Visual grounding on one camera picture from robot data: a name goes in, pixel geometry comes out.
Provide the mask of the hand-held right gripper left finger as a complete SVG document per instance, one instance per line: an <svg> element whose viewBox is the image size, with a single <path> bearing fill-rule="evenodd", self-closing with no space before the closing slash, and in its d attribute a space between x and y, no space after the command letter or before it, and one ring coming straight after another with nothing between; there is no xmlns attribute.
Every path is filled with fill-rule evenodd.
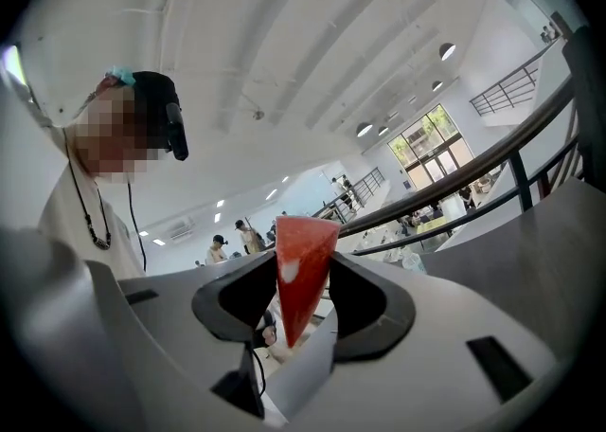
<svg viewBox="0 0 606 432"><path fill-rule="evenodd" d="M185 376L259 419L265 417L255 332L276 294L276 254L123 280L137 318Z"/></svg>

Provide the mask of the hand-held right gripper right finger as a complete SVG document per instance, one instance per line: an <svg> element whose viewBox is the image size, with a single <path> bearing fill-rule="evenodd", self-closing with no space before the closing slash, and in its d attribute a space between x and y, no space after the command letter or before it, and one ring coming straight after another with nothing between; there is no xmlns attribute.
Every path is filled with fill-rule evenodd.
<svg viewBox="0 0 606 432"><path fill-rule="evenodd" d="M556 381L545 343L459 284L335 254L330 298L292 430L512 430Z"/></svg>

